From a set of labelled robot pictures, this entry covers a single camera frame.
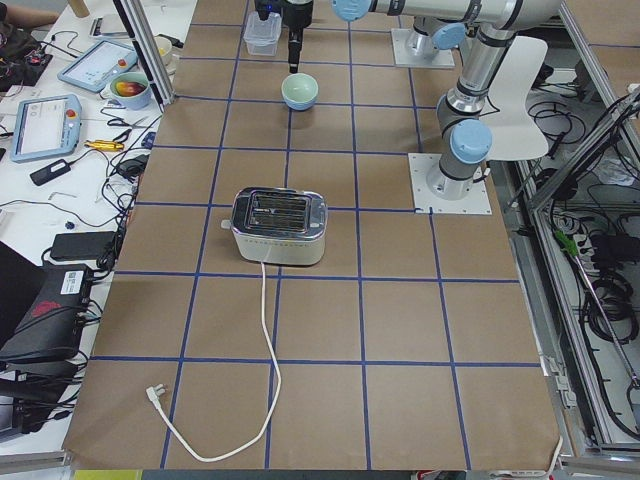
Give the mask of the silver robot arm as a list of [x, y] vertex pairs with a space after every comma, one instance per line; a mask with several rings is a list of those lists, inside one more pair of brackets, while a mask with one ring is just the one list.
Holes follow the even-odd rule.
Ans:
[[[289, 72], [299, 68], [304, 30], [311, 25], [312, 1], [256, 1], [259, 19], [272, 13], [281, 16], [288, 28]], [[334, 14], [354, 22], [369, 13], [435, 18], [453, 23], [488, 23], [497, 30], [520, 31], [533, 28], [556, 15], [558, 1], [333, 1]]]
[[493, 136], [480, 114], [514, 36], [512, 30], [481, 24], [463, 57], [456, 85], [438, 103], [444, 151], [427, 174], [427, 182], [444, 200], [464, 198], [477, 168], [488, 156]]

